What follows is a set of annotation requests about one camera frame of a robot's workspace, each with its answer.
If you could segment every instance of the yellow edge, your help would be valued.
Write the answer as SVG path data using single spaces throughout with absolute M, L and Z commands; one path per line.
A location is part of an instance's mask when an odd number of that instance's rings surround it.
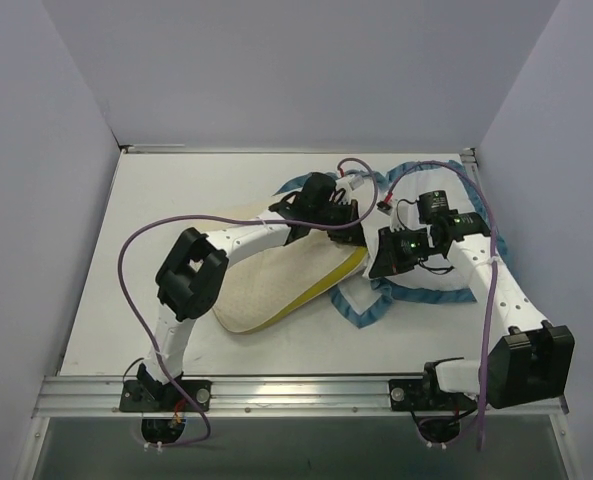
M 365 256 L 367 255 L 367 248 L 365 247 L 358 247 L 354 253 L 352 253 L 347 260 L 345 260 L 342 264 L 336 267 L 332 272 L 328 275 L 323 277 L 321 280 L 316 282 L 310 288 L 308 288 L 302 295 L 300 295 L 296 300 L 291 302 L 285 308 L 283 308 L 280 312 L 276 315 L 268 319 L 265 323 L 252 328 L 251 330 L 246 330 L 244 332 L 234 332 L 234 333 L 254 333 L 262 330 L 263 328 L 267 328 L 277 321 L 281 320 L 285 315 L 290 313 L 292 310 L 297 309 L 301 305 L 309 302 L 311 299 L 317 297 L 321 293 L 329 290 L 334 285 L 339 283 L 343 278 L 347 277 L 351 274 L 358 266 L 361 264 Z

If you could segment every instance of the metal frame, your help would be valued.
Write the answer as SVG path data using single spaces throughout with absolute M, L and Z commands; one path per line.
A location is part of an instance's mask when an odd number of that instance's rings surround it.
M 191 153 L 185 145 L 123 148 L 121 153 Z M 233 150 L 231 153 L 245 151 Z M 317 151 L 264 153 L 332 153 Z M 461 161 L 470 178 L 481 185 L 474 149 L 466 149 Z M 212 384 L 210 417 L 380 417 L 405 416 L 390 407 L 389 385 L 392 379 L 418 378 L 417 374 L 328 375 L 328 376 L 211 376 L 201 377 Z M 164 417 L 169 414 L 122 413 L 118 410 L 122 393 L 121 377 L 47 377 L 38 396 L 14 480 L 34 477 L 50 418 Z M 548 415 L 567 476 L 582 479 L 578 453 L 565 415 L 565 399 L 553 399 L 505 410 L 489 411 L 490 415 Z

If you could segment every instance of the screw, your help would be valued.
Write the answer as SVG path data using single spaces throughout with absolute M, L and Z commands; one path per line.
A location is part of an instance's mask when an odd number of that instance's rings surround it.
M 405 391 L 400 387 L 396 387 L 392 389 L 390 395 L 392 397 L 392 400 L 394 400 L 395 402 L 401 402 L 405 398 Z
M 199 403 L 207 402 L 207 400 L 209 400 L 209 397 L 209 392 L 204 388 L 201 388 L 196 392 L 196 400 L 198 400 Z

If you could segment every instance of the table surface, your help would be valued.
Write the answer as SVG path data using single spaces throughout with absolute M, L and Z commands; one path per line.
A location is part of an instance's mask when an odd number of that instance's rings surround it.
M 290 178 L 334 171 L 347 156 L 383 172 L 408 161 L 460 161 L 458 154 L 123 154 L 60 375 L 121 375 L 149 351 L 116 275 L 118 251 L 132 232 L 163 217 L 263 200 Z M 185 227 L 150 231 L 126 255 L 128 288 L 152 329 L 159 308 L 154 275 Z M 385 318 L 359 330 L 327 295 L 250 335 L 225 331 L 210 313 L 192 332 L 184 369 L 190 375 L 413 373 L 430 360 L 477 358 L 482 321 L 480 304 L 395 302 Z

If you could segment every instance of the folded fabric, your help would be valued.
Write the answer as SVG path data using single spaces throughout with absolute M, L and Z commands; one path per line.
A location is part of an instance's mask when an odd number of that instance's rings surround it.
M 216 213 L 238 219 L 254 218 L 280 197 Z M 192 222 L 202 232 L 225 228 L 216 222 Z M 338 245 L 321 231 L 282 248 L 253 255 L 227 270 L 213 312 L 232 333 L 252 333 L 324 293 L 364 268 L 367 249 Z
M 466 174 L 460 160 L 447 162 L 451 167 Z M 403 163 L 385 174 L 377 174 L 379 187 L 386 189 L 402 173 L 414 168 L 416 162 Z M 302 187 L 308 175 L 304 175 L 287 182 L 279 192 L 285 188 Z M 458 209 L 462 213 L 477 212 L 489 223 L 487 212 L 476 191 L 454 172 L 437 165 L 423 165 L 408 173 L 396 186 L 394 198 L 414 201 L 422 193 L 433 190 L 445 190 L 450 208 Z M 367 208 L 370 195 L 364 186 L 353 195 L 359 198 L 361 211 Z M 399 214 L 401 220 L 409 228 L 419 228 L 418 212 L 415 206 L 403 208 L 407 205 L 400 203 Z M 329 296 L 338 312 L 359 328 L 371 325 L 386 315 L 393 300 L 419 303 L 460 303 L 475 301 L 473 294 L 467 288 L 465 280 L 456 271 L 446 275 L 434 275 L 421 268 L 395 277 L 370 280 L 367 273 L 378 250 L 378 235 L 380 228 L 390 224 L 389 216 L 378 211 L 363 222 L 369 260 L 362 277 L 351 277 L 329 291 Z M 509 265 L 509 253 L 504 239 L 498 236 L 498 252 L 505 263 Z M 442 257 L 432 257 L 427 266 L 441 267 L 449 264 Z

